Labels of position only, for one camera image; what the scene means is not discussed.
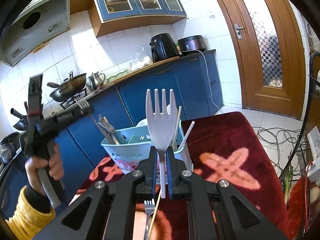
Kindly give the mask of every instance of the fork handle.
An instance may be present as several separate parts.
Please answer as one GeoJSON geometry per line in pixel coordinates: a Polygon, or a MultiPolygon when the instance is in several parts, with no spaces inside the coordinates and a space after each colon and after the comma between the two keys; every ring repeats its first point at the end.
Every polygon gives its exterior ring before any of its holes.
{"type": "Polygon", "coordinates": [[[165,166],[164,166],[164,153],[159,153],[159,168],[160,168],[160,190],[161,198],[165,198],[165,166]]]}
{"type": "Polygon", "coordinates": [[[150,219],[150,215],[147,215],[146,229],[144,230],[143,240],[149,240],[149,219],[150,219]]]}

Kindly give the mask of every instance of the tile floor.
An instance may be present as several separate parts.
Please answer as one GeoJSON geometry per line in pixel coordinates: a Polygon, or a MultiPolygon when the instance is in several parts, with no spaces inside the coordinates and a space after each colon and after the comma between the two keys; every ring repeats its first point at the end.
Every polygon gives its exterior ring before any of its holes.
{"type": "MultiPolygon", "coordinates": [[[[276,115],[276,114],[264,113],[260,111],[249,110],[249,109],[241,109],[241,108],[236,108],[232,106],[223,106],[220,110],[223,113],[241,112],[247,118],[247,120],[253,127],[253,130],[256,132],[256,134],[259,129],[278,127],[281,129],[297,131],[297,132],[290,132],[290,135],[292,137],[297,138],[297,135],[300,133],[300,129],[302,126],[302,121],[281,116],[281,115],[276,115]]],[[[278,142],[282,142],[285,140],[285,135],[283,131],[280,131],[279,129],[271,129],[270,131],[277,135],[278,142]]],[[[269,142],[276,142],[276,138],[267,131],[261,131],[259,134],[269,142]]],[[[277,163],[278,162],[277,146],[267,143],[262,139],[259,139],[259,140],[263,148],[265,149],[266,153],[268,154],[269,158],[273,162],[277,163]]],[[[293,145],[289,141],[286,141],[279,145],[280,167],[284,167],[286,165],[288,161],[288,156],[291,150],[293,150],[293,145]]],[[[296,170],[300,170],[298,166],[298,159],[296,156],[292,160],[292,166],[294,168],[297,167],[296,170]]],[[[275,171],[279,176],[280,170],[278,167],[275,167],[275,171]]]]}

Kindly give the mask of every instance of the metal screw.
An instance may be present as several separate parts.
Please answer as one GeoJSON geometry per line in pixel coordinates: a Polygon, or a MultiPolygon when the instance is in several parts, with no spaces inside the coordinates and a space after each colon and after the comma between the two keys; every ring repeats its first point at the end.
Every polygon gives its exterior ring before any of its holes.
{"type": "Polygon", "coordinates": [[[103,181],[97,181],[94,186],[96,188],[103,188],[104,187],[104,182],[103,181]]]}
{"type": "Polygon", "coordinates": [[[133,171],[132,175],[135,177],[140,177],[142,175],[142,171],[140,171],[140,170],[133,171]]]}
{"type": "Polygon", "coordinates": [[[192,172],[191,171],[188,171],[188,170],[184,170],[182,172],[182,176],[184,177],[190,177],[192,175],[192,172]]]}
{"type": "Polygon", "coordinates": [[[219,181],[221,187],[228,187],[230,185],[229,181],[222,179],[219,181]]]}

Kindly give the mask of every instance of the kettle handle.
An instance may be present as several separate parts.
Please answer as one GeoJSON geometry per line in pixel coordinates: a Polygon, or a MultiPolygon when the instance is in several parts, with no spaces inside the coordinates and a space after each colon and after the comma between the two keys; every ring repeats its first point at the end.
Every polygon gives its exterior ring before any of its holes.
{"type": "Polygon", "coordinates": [[[103,76],[104,76],[103,81],[102,81],[102,84],[104,84],[104,81],[106,80],[106,75],[105,75],[104,73],[99,74],[99,76],[100,76],[100,75],[103,75],[103,76]]]}

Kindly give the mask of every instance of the black circular vent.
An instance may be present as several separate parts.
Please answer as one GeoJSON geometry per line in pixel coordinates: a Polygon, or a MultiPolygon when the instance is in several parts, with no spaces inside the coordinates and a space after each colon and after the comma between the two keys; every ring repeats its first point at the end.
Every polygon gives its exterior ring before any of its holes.
{"type": "Polygon", "coordinates": [[[27,30],[33,27],[40,19],[40,16],[41,16],[40,12],[33,12],[32,14],[30,14],[28,18],[24,21],[23,28],[27,30]]]}

